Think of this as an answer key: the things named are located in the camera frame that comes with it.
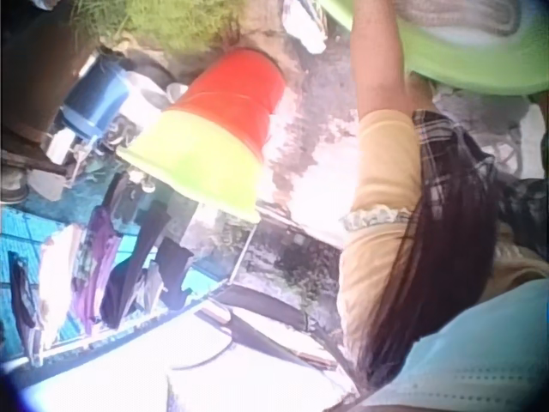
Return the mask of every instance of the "yellow shirt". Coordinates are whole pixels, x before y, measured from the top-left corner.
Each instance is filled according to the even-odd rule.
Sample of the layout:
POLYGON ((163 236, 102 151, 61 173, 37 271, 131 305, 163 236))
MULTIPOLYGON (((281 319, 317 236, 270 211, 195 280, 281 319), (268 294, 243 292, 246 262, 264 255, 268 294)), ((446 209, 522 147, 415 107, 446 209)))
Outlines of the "yellow shirt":
MULTIPOLYGON (((392 216, 413 211, 420 197, 421 165, 419 136, 412 119, 390 110, 369 114, 360 122, 359 146, 359 185, 351 211, 392 216)), ((406 227, 405 221, 395 219, 349 234, 341 254, 337 306, 351 355, 356 355, 406 227)), ((549 264, 533 251, 514 245, 510 228, 502 224, 493 276, 481 301, 510 290, 527 273, 534 278, 549 277, 549 264)))

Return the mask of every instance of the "light blue cloth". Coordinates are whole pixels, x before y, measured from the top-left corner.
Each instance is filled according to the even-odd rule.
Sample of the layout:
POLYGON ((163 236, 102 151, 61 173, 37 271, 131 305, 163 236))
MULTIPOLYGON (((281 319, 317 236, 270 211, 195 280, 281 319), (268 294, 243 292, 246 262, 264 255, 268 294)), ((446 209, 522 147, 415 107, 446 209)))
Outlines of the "light blue cloth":
POLYGON ((465 311, 413 345, 402 371, 363 406, 514 412, 549 375, 549 280, 465 311))

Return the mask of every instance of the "grass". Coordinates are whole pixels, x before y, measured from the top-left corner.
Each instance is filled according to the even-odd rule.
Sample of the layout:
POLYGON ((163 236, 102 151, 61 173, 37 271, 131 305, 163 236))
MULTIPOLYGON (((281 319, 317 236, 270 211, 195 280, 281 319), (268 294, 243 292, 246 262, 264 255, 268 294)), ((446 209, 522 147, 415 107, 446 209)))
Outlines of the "grass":
POLYGON ((73 22, 116 41, 122 32, 169 52, 194 52, 220 42, 244 0, 77 0, 73 22))

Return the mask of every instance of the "lace trim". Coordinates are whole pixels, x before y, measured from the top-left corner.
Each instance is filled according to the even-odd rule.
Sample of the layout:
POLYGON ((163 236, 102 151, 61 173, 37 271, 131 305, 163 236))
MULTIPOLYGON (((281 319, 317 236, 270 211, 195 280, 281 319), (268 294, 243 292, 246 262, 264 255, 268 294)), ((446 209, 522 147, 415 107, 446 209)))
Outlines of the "lace trim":
POLYGON ((408 223, 412 212, 408 209, 390 209, 379 204, 371 210, 356 210, 341 219, 348 232, 390 223, 408 223))

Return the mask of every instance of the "red bucket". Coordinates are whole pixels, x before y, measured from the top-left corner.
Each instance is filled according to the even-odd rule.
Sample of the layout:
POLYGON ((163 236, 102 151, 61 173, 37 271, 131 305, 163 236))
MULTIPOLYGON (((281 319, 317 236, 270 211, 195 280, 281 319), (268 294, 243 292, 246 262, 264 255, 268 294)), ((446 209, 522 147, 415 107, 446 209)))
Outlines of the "red bucket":
POLYGON ((238 49, 202 73, 168 110, 189 112, 216 123, 262 161, 269 116, 285 86, 272 60, 259 51, 238 49))

